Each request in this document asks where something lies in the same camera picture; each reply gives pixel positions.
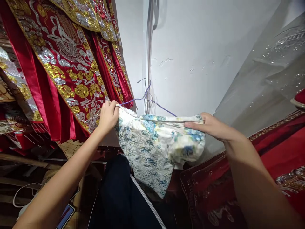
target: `right hand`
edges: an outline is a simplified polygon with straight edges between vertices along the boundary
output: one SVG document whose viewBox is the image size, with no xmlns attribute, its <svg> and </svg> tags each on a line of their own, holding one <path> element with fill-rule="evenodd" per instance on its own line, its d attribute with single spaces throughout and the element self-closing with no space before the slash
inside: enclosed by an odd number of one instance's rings
<svg viewBox="0 0 305 229">
<path fill-rule="evenodd" d="M 195 129 L 201 132 L 205 132 L 222 142 L 234 141 L 234 140 L 246 138 L 242 133 L 218 121 L 218 119 L 216 119 L 209 113 L 201 113 L 200 115 L 204 121 L 204 124 L 185 122 L 184 126 L 190 129 Z"/>
</svg>

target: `phone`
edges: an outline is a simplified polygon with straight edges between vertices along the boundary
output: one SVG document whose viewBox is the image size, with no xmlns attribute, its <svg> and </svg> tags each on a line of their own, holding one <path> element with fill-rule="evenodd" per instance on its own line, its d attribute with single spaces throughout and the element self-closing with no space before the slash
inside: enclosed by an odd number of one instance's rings
<svg viewBox="0 0 305 229">
<path fill-rule="evenodd" d="M 56 229 L 63 229 L 67 225 L 71 217 L 73 216 L 74 212 L 75 212 L 75 208 L 72 205 L 68 204 L 63 214 L 61 215 L 60 222 L 57 225 Z"/>
</svg>

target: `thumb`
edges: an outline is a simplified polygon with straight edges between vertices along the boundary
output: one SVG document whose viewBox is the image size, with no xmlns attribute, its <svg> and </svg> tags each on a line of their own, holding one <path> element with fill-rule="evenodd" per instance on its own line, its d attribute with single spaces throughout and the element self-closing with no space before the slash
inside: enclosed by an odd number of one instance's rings
<svg viewBox="0 0 305 229">
<path fill-rule="evenodd" d="M 204 124 L 197 124 L 193 122 L 185 122 L 184 126 L 190 129 L 199 130 L 201 132 L 206 132 L 206 127 Z"/>
</svg>

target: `white wall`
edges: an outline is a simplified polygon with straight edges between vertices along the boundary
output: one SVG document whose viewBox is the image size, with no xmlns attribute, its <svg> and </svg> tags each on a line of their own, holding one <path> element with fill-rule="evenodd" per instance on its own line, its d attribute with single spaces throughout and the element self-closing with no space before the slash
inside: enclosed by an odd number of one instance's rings
<svg viewBox="0 0 305 229">
<path fill-rule="evenodd" d="M 116 0 L 123 57 L 135 97 L 141 97 L 148 1 Z M 160 0 L 152 36 L 152 89 L 178 116 L 214 113 L 279 0 Z M 137 112 L 144 111 L 137 101 Z M 168 116 L 152 105 L 151 114 Z"/>
</svg>

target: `hand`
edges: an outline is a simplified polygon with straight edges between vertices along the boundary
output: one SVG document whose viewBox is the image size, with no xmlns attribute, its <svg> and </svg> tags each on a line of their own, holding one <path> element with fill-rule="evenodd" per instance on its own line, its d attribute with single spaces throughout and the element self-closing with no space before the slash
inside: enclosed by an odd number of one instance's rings
<svg viewBox="0 0 305 229">
<path fill-rule="evenodd" d="M 112 102 L 106 100 L 102 105 L 97 129 L 105 135 L 114 128 L 119 119 L 119 107 L 116 107 L 116 104 L 117 102 L 115 100 Z"/>
<path fill-rule="evenodd" d="M 204 120 L 204 124 L 186 122 L 184 123 L 184 126 L 190 129 L 205 132 L 222 142 L 246 138 L 242 133 L 218 121 L 209 113 L 201 113 L 200 115 Z"/>
</svg>

